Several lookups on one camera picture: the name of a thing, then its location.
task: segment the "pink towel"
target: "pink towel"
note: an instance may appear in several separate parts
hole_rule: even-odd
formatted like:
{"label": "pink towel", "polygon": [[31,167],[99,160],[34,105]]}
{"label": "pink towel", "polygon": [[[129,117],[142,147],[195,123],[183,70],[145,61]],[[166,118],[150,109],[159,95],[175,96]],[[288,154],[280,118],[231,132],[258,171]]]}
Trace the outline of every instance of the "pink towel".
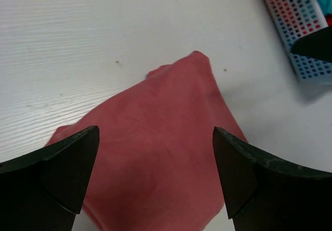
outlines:
{"label": "pink towel", "polygon": [[102,231],[203,230],[224,205],[215,126],[245,140],[200,52],[108,99],[48,144],[100,128],[84,210]]}

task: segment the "white tabletop surface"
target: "white tabletop surface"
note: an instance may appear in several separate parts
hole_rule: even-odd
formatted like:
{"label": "white tabletop surface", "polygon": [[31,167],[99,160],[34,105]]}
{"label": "white tabletop surface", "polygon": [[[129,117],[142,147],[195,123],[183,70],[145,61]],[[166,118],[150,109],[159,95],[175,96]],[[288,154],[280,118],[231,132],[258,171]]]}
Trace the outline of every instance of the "white tabletop surface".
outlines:
{"label": "white tabletop surface", "polygon": [[193,50],[250,143],[332,172],[330,88],[296,81],[262,0],[0,0],[0,162]]}

